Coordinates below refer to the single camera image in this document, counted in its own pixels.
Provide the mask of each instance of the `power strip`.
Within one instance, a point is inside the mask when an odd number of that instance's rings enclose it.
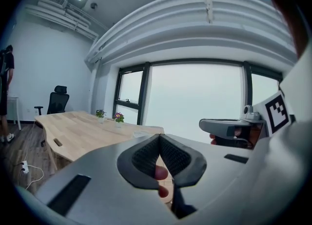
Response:
[[[28,163],[27,161],[21,162],[22,171],[24,174],[27,174],[29,172]]]

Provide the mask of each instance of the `sneaker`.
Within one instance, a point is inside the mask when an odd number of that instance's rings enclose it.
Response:
[[[13,138],[14,138],[14,134],[10,133],[9,135],[6,136],[6,141],[10,143],[13,140]]]

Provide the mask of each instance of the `wooden floor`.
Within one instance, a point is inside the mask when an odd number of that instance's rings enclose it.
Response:
[[[44,172],[44,177],[40,181],[32,183],[27,189],[35,194],[38,188],[55,174],[55,170],[46,152],[46,146],[41,147],[40,145],[40,142],[44,139],[43,130],[32,124],[22,124],[21,128],[22,130],[19,131],[17,125],[9,124],[10,132],[15,134],[15,138],[10,144],[2,145],[0,143],[0,158],[1,162],[6,166],[12,182],[26,188],[31,181],[37,180],[42,176],[40,169],[29,167],[29,173],[24,174],[21,171],[21,165],[13,166],[24,161],[28,148],[27,163],[41,168]],[[70,163],[70,161],[62,157],[54,156],[59,170]]]

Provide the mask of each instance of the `large window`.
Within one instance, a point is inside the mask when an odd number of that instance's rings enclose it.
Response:
[[[145,125],[165,133],[210,142],[199,120],[239,119],[240,67],[216,64],[176,64],[152,68]]]
[[[253,105],[260,103],[278,92],[278,81],[264,76],[252,74]]]
[[[201,119],[239,119],[247,104],[278,91],[281,73],[247,62],[186,59],[122,68],[114,114],[126,123],[161,126],[165,133],[209,143]]]

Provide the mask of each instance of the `office chair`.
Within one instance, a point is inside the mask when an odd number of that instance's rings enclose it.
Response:
[[[50,94],[49,107],[47,111],[48,114],[56,114],[65,112],[65,106],[68,102],[69,95],[67,94],[67,87],[58,85],[55,87],[54,92]],[[41,116],[41,109],[43,106],[35,106],[38,109],[39,115]],[[36,122],[36,125],[42,129],[42,125]],[[45,140],[41,142],[41,147],[44,146]]]

